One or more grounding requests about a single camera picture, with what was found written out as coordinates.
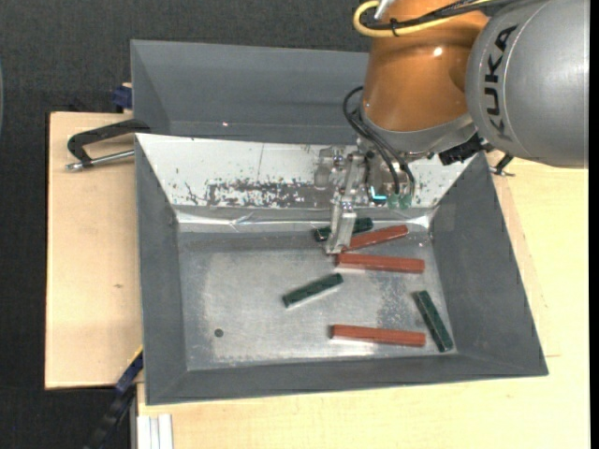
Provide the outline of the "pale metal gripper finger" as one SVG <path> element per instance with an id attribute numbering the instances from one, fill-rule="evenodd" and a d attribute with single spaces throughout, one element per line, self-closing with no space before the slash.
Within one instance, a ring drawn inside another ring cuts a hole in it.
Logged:
<path id="1" fill-rule="evenodd" d="M 338 253 L 343 247 L 343 204 L 336 202 L 331 208 L 330 234 L 325 244 L 327 254 Z"/>
<path id="2" fill-rule="evenodd" d="M 352 206 L 342 206 L 341 216 L 338 226 L 338 250 L 342 251 L 350 243 L 354 231 L 357 214 Z"/>

